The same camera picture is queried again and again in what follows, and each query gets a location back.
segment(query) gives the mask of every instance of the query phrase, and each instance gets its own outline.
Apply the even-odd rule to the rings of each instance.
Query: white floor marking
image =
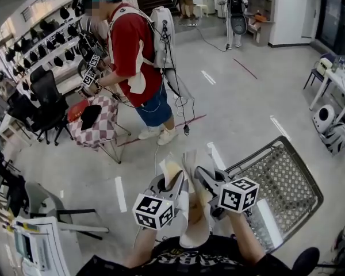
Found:
[[[271,121],[275,124],[278,130],[283,134],[289,141],[292,139],[290,138],[289,134],[285,131],[285,129],[280,125],[280,123],[276,120],[274,116],[270,116]]]
[[[117,199],[119,200],[119,207],[122,213],[127,211],[127,203],[125,202],[124,190],[122,188],[121,177],[115,178],[115,185],[116,185],[116,194]]]
[[[258,201],[257,206],[258,206],[258,209],[259,209],[259,211],[263,217],[264,224],[266,225],[267,230],[270,234],[274,248],[279,247],[283,243],[283,240],[282,240],[280,231],[277,228],[275,218],[272,215],[271,209],[270,209],[266,199],[262,199],[262,200]]]
[[[212,77],[207,74],[205,71],[202,71],[203,76],[205,76],[205,78],[207,79],[208,82],[210,82],[211,85],[216,84],[216,81],[214,79],[212,79]]]
[[[227,168],[225,167],[225,164],[223,162],[223,159],[221,158],[219,152],[216,149],[216,146],[214,146],[213,142],[207,143],[207,147],[211,148],[212,150],[212,157],[214,162],[216,163],[216,166],[221,170],[225,171]]]

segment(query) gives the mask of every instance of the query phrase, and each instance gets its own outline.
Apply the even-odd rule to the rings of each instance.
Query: forearm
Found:
[[[157,236],[156,230],[141,230],[137,236],[137,240],[133,251],[126,259],[124,266],[133,268],[140,266],[151,259],[152,250],[155,246]]]
[[[243,214],[230,212],[228,216],[230,218],[241,255],[249,263],[255,265],[265,256],[263,247],[255,237]]]
[[[101,78],[98,83],[102,86],[102,87],[106,87],[106,86],[111,86],[114,84],[118,84],[124,80],[126,80],[126,77],[123,76],[118,76],[114,71],[111,72],[110,74],[108,74],[107,76],[104,76],[103,78]]]

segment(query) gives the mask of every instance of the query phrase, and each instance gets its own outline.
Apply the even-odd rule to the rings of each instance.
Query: black bag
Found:
[[[230,9],[231,14],[244,14],[243,8],[243,0],[228,0],[228,9]]]

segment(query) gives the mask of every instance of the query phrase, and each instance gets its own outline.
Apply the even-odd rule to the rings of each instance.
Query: white device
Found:
[[[240,178],[222,185],[218,206],[231,212],[243,213],[257,201],[259,184],[249,178]]]
[[[31,234],[14,230],[17,252],[30,261],[40,271],[48,270],[44,235]]]
[[[174,202],[139,194],[133,206],[133,215],[137,225],[161,230],[175,216]]]
[[[334,108],[327,104],[321,107],[313,116],[313,123],[318,133],[324,133],[335,121],[336,115]]]
[[[317,72],[324,76],[324,74],[329,68],[332,68],[332,62],[329,61],[327,58],[322,58],[317,66]]]

